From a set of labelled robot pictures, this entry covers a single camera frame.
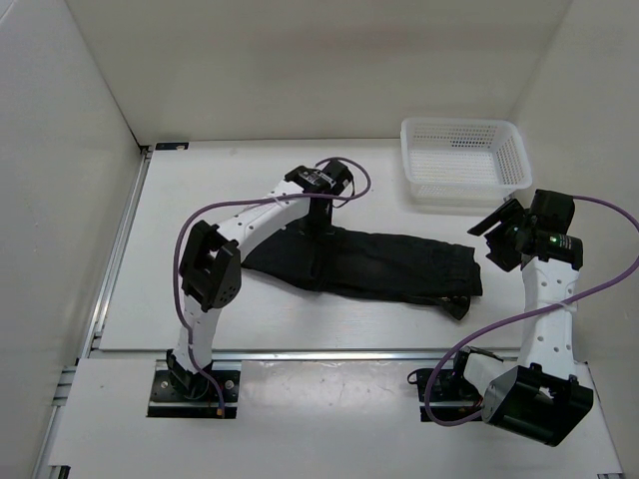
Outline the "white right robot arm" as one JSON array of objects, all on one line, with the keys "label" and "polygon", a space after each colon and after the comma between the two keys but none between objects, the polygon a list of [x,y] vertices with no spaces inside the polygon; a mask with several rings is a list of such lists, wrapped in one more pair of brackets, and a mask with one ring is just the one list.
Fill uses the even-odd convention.
[{"label": "white right robot arm", "polygon": [[520,270],[530,316],[523,322],[517,360],[465,346],[448,374],[457,397],[478,392],[484,423],[551,447],[594,401],[593,391],[578,382],[573,310],[566,303],[583,265],[583,243],[567,233],[574,213],[572,197],[538,190],[529,208],[510,200],[470,229],[485,237],[488,259],[504,271]]}]

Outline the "black trousers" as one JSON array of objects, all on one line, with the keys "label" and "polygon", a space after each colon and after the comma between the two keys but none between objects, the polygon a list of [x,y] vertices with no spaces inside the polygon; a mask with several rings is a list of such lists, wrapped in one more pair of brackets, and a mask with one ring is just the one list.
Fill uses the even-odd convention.
[{"label": "black trousers", "polygon": [[289,225],[249,253],[243,267],[308,291],[437,306],[456,320],[483,295],[470,246],[338,227],[313,237]]}]

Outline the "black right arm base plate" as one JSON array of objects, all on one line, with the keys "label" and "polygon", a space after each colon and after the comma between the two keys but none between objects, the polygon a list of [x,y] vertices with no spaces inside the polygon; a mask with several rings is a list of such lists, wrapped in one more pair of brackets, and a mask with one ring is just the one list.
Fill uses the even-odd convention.
[{"label": "black right arm base plate", "polygon": [[[421,422],[431,421],[424,406],[425,387],[431,372],[431,368],[418,368],[406,377],[407,383],[417,389]],[[482,401],[474,386],[457,378],[452,369],[446,368],[435,379],[429,398],[432,413],[444,422],[459,420],[480,411]]]}]

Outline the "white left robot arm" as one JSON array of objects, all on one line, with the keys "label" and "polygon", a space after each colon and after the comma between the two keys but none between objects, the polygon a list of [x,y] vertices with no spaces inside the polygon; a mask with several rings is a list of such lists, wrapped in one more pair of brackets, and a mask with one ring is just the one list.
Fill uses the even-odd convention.
[{"label": "white left robot arm", "polygon": [[330,220],[332,199],[352,182],[337,160],[322,169],[297,167],[264,197],[238,201],[243,209],[219,224],[190,219],[174,251],[174,304],[181,323],[167,364],[174,387],[198,399],[220,383],[212,376],[212,343],[222,309],[240,292],[242,262],[263,241],[289,223],[309,216]]}]

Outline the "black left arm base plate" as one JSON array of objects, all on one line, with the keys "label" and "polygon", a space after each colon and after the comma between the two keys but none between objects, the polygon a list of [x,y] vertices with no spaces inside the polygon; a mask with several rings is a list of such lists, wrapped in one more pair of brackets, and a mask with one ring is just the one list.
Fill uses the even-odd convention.
[{"label": "black left arm base plate", "polygon": [[235,419],[241,386],[238,369],[214,369],[210,375],[217,381],[224,399],[220,408],[218,391],[206,378],[196,380],[195,388],[188,389],[166,367],[156,369],[147,416],[151,418]]}]

